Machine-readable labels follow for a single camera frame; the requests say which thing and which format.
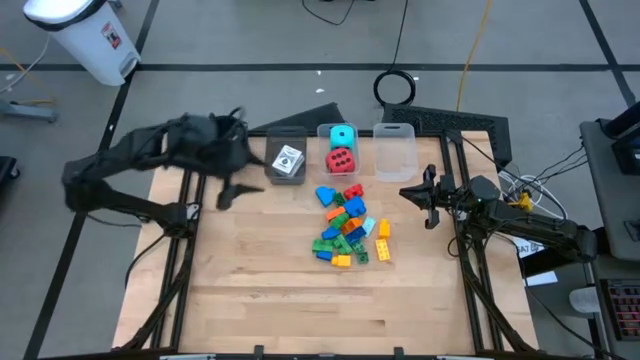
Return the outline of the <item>large blue toy brick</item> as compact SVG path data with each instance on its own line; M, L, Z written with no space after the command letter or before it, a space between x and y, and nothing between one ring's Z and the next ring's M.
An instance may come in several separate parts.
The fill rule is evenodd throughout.
M354 196L350 200L346 201L343 207L350 217L359 217L364 215L367 211L365 203L360 196Z

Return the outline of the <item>cyan foam die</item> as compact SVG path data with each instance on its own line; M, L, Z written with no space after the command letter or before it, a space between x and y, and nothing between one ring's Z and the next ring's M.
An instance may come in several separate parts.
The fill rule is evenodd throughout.
M329 148L331 151L346 148L352 151L356 143L357 131L350 125L335 125L329 130Z

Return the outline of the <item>grey rounded object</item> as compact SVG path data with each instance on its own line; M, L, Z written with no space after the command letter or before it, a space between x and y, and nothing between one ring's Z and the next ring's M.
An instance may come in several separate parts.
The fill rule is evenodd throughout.
M569 303L575 311L580 313L599 313L601 311L595 286L572 290L569 293Z

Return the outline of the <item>black perforated panel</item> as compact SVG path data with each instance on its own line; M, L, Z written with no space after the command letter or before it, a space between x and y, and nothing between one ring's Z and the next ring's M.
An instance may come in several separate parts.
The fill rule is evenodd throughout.
M509 123L505 117L387 104L382 122L412 125L417 137L439 137L453 131L485 131L489 136L493 159L503 167L513 159Z

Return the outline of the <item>grey floor stand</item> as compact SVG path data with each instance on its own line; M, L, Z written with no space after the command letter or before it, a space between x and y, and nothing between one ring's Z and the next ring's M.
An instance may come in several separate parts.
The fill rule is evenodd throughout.
M58 115L54 110L31 105L20 105L0 99L0 115L8 117L22 117L42 120L48 123L57 121Z

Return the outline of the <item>grey desk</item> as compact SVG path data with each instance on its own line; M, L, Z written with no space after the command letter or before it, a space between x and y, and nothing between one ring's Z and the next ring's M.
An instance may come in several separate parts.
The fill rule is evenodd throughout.
M640 175L621 172L614 141L598 123L583 122L579 129L610 252L622 260L640 261Z

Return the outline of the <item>black floor object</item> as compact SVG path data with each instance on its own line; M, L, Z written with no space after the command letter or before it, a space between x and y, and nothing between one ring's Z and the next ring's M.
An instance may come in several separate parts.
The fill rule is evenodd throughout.
M17 160L10 156L0 156L0 194L10 183L21 175Z

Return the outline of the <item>red foam die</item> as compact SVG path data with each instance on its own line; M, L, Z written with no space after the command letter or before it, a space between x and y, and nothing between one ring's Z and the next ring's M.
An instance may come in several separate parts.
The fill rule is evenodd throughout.
M339 147L325 156L325 167L331 174L352 173L356 170L356 160L349 148Z

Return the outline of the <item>black aluminium table frame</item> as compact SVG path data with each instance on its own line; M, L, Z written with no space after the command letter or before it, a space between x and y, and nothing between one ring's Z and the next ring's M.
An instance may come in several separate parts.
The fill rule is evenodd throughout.
M399 195L399 185L376 179L376 146L363 138L357 182L368 214L391 224L391 258L340 268L316 258L312 243L327 226L315 195L329 185L320 169L325 140L310 138L300 186L274 186L259 168L236 181L257 192L224 212L215 203L221 184L203 187L180 170L155 172L149 197L175 201L181 190L203 210L184 296L168 309L162 345L182 352L471 354L476 347L453 228L443 217L433 230Z

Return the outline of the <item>clear plastic storage bin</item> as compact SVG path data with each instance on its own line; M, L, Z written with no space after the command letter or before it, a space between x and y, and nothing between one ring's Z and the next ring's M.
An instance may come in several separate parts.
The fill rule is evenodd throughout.
M356 131L357 131L357 135L356 135L356 143L355 143L355 147L352 150L355 160L356 160L356 170L352 173L345 173L345 174L331 174L326 170L325 167L325 156L331 151L329 148L329 130L332 126L335 125L350 125L352 126ZM317 150L318 150L318 156L319 156L319 160L318 160L318 170L319 173L330 180L352 180L359 172L360 170L360 158L359 158L359 144L358 144L358 130L357 127L353 124L350 123L330 123L330 124L322 124L319 125L316 131L316 139L317 139Z
M408 123L379 123L373 128L375 177L387 183L404 183L417 172L414 128Z

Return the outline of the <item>smoky grey plastic bin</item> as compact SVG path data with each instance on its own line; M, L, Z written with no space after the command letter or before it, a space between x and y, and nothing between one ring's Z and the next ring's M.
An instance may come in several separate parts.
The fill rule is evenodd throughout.
M289 145L300 150L305 156L304 167L295 177L289 177L278 173L272 162L284 145ZM267 131L265 145L265 175L272 185L302 185L306 176L307 160L307 134L303 127L274 127Z

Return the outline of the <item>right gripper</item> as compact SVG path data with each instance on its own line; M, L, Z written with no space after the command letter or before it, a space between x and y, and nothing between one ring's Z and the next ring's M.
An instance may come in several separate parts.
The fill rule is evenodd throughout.
M444 209L455 222L462 219L460 206L465 197L464 187L455 187L452 175L441 175L436 181L436 166L429 164L423 173L423 182L419 185L399 190L401 196L411 196L410 202L420 210L426 210L427 229L434 229L440 223L439 209Z

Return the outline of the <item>white card pack black emblem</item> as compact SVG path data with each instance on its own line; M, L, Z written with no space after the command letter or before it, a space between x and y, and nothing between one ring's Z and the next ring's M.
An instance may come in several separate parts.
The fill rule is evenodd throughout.
M303 153L289 145L284 145L272 162L272 167L280 174L293 176L304 161Z

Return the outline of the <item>white step trash can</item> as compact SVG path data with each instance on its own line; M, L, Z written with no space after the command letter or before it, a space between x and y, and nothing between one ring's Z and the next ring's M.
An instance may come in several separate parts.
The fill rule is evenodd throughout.
M98 82L120 86L141 62L116 14L121 8L121 0L28 0L23 13Z

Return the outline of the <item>backlit computer keyboard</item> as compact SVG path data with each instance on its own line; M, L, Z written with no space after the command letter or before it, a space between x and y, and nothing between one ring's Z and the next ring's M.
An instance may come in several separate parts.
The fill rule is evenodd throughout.
M618 341L640 341L640 279L601 279L604 302Z

